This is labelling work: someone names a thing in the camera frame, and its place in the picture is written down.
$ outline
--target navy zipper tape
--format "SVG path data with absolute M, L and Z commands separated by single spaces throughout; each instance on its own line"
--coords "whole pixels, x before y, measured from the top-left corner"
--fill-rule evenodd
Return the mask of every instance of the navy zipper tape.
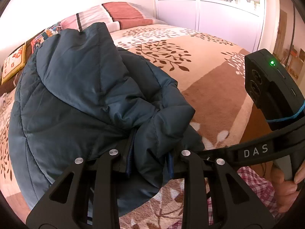
M 301 108 L 299 109 L 299 111 L 293 115 L 293 116 L 290 116 L 290 117 L 285 117 L 285 118 L 281 118 L 281 119 L 275 119 L 275 120 L 266 120 L 268 123 L 271 123 L 271 122 L 280 122 L 280 121 L 286 121 L 286 120 L 290 120 L 290 119 L 295 119 L 296 117 L 298 117 L 298 115 L 303 111 L 303 109 L 305 108 L 305 101 L 303 103 L 303 106 L 301 106 Z
M 170 175 L 170 178 L 173 179 L 173 176 L 174 176 L 174 173 L 173 173 L 173 156 L 170 152 L 167 154 L 167 170 L 168 170 L 168 173 Z
M 127 155 L 127 163 L 126 163 L 127 177 L 130 177 L 130 175 L 132 173 L 132 159 L 133 159 L 133 156 L 134 156 L 134 143 L 135 143 L 136 132 L 137 132 L 137 130 L 132 132 L 133 133 L 132 140 L 131 140 L 129 152 L 128 152 L 128 155 Z

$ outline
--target leaf pattern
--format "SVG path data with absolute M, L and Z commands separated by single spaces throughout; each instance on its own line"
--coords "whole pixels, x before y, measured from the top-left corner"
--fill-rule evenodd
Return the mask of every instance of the leaf pattern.
M 164 65 L 171 65 L 169 71 L 175 70 L 175 67 L 178 67 L 182 71 L 190 71 L 187 67 L 180 65 L 183 61 L 192 62 L 190 59 L 186 57 L 191 56 L 187 50 L 182 49 L 180 46 L 177 46 L 174 43 L 168 43 L 166 40 L 155 41 L 149 39 L 146 43 L 142 42 L 144 39 L 137 38 L 133 39 L 132 42 L 128 42 L 127 44 L 123 44 L 121 41 L 117 44 L 125 49 L 130 49 L 135 47 L 136 54 L 141 55 L 147 59 L 152 59 L 153 63 L 160 63 Z
M 179 191 L 172 188 L 170 189 L 170 196 L 172 199 L 175 199 L 178 195 L 179 195 Z
M 182 30 L 180 30 L 180 32 L 191 35 L 192 37 L 198 37 L 202 40 L 212 41 L 212 42 L 215 42 L 215 43 L 231 45 L 231 46 L 235 45 L 234 43 L 226 41 L 224 39 L 209 35 L 207 33 L 200 33 L 200 32 L 197 32 L 197 31 L 191 30 L 191 29 L 182 29 Z
M 183 203 L 183 199 L 184 199 L 183 193 L 179 193 L 179 195 L 175 198 L 175 201 L 177 203 Z
M 135 224 L 132 226 L 132 229 L 140 229 L 139 225 L 138 224 Z
M 196 130 L 198 131 L 200 129 L 200 124 L 197 122 L 191 122 L 190 125 Z
M 155 199 L 155 200 L 161 202 L 161 201 L 162 201 L 162 193 L 160 193 L 160 192 L 157 193 L 157 194 L 153 197 L 153 199 Z
M 202 142 L 205 146 L 205 150 L 211 150 L 211 149 L 215 149 L 217 148 L 218 144 L 223 142 L 226 138 L 228 138 L 230 132 L 227 130 L 223 130 L 221 132 L 218 133 L 217 135 L 217 142 L 215 145 L 213 145 L 213 143 L 208 140 L 206 137 L 202 137 Z
M 0 174 L 13 180 L 12 166 L 9 154 L 8 134 L 13 98 L 9 94 L 0 97 Z
M 236 69 L 237 75 L 242 75 L 245 78 L 245 56 L 241 53 L 232 52 L 230 53 L 231 58 L 226 59 L 228 65 Z
M 176 32 L 173 32 L 170 29 L 161 29 L 161 28 L 149 28 L 149 27 L 143 27 L 143 28 L 136 28 L 131 29 L 123 33 L 122 37 L 129 37 L 133 36 L 133 38 L 142 37 L 143 40 L 147 38 L 151 38 L 152 36 L 156 38 L 161 37 L 167 37 L 167 38 L 173 38 L 179 36 Z
M 147 227 L 149 229 L 161 229 L 161 227 L 154 225 L 153 223 L 148 222 Z

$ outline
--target human hand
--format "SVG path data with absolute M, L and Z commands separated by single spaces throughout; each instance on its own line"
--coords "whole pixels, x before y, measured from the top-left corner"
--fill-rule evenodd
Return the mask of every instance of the human hand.
M 284 173 L 275 165 L 271 168 L 271 183 L 275 190 L 275 199 L 279 213 L 285 213 L 294 203 L 299 191 L 296 191 L 298 183 L 305 179 L 305 161 L 302 163 L 293 181 L 285 181 Z

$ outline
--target bedspread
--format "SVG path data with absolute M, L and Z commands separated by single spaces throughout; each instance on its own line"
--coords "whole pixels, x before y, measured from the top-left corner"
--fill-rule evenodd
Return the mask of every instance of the bedspread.
M 179 90 L 196 110 L 191 125 L 207 150 L 239 143 L 253 105 L 244 88 L 246 50 L 205 33 L 159 24 L 120 30 L 111 36 L 116 46 L 142 55 L 178 81 Z M 30 210 L 14 178 L 7 142 L 14 92 L 0 100 L 0 189 L 25 221 Z M 245 170 L 246 175 L 252 173 L 248 167 Z M 259 178 L 252 175 L 249 185 Z M 265 179 L 263 182 L 264 203 L 275 209 L 272 185 Z M 171 180 L 150 201 L 121 217 L 121 228 L 179 227 L 183 190 L 183 180 Z

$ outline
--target white wall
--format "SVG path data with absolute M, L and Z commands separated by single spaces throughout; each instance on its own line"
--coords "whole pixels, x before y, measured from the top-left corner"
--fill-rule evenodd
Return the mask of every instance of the white wall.
M 92 6 L 112 1 L 141 5 L 152 14 L 154 0 L 11 0 L 0 17 L 0 66 L 8 54 L 38 32 Z
M 266 0 L 265 22 L 263 33 L 260 39 L 258 49 L 267 49 L 273 53 L 276 38 L 278 35 L 280 20 L 280 2 L 279 0 Z
M 286 27 L 286 34 L 285 40 L 283 44 L 284 49 L 290 49 L 290 44 L 292 40 L 292 33 L 293 33 L 293 2 L 292 0 L 280 0 L 280 9 L 287 13 L 287 27 Z

